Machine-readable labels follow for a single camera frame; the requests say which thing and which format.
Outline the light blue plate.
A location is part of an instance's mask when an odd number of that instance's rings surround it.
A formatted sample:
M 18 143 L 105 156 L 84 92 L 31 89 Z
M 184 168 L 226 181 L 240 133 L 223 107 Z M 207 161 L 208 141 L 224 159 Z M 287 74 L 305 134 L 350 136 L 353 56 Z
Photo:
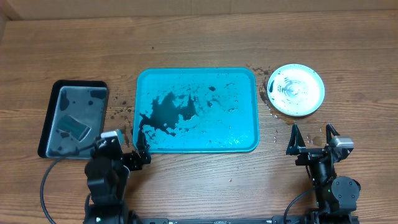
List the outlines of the light blue plate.
M 271 105 L 288 116 L 307 116 L 315 112 L 325 98 L 325 86 L 312 68 L 291 63 L 276 69 L 266 85 Z

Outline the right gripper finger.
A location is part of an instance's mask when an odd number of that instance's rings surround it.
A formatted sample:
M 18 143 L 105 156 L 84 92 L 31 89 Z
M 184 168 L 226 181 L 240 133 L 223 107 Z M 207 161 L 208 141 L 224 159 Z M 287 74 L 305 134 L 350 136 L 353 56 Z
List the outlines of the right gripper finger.
M 287 155 L 299 155 L 303 150 L 306 149 L 306 145 L 304 143 L 303 137 L 299 130 L 299 127 L 295 123 L 292 126 L 292 132 L 290 136 L 290 141 L 287 146 L 286 154 Z
M 337 130 L 333 127 L 331 123 L 326 125 L 326 143 L 331 144 L 334 141 L 334 137 L 339 136 L 340 134 Z

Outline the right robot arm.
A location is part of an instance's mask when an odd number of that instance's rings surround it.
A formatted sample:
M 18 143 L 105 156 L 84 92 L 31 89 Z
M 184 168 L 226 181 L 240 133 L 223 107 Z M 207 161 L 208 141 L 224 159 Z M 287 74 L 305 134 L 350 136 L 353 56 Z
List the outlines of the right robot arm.
M 335 164 L 346 159 L 354 149 L 349 137 L 341 136 L 329 123 L 323 148 L 307 148 L 299 127 L 294 124 L 286 154 L 297 156 L 296 166 L 304 166 L 312 180 L 312 188 L 294 198 L 285 209 L 284 223 L 358 223 L 351 215 L 357 209 L 360 183 L 347 176 L 337 176 Z M 300 218 L 288 215 L 290 208 L 308 194 L 315 194 L 317 208 L 309 209 Z

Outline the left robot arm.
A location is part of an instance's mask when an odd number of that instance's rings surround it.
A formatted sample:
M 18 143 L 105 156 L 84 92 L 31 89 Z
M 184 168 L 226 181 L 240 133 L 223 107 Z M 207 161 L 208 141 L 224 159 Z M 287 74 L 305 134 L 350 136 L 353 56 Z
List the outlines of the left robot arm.
M 90 190 L 85 201 L 84 223 L 141 223 L 130 210 L 124 194 L 132 171 L 150 164 L 150 146 L 141 134 L 136 150 L 123 153 L 123 135 L 116 129 L 101 133 L 94 141 L 91 159 L 85 166 L 87 186 Z

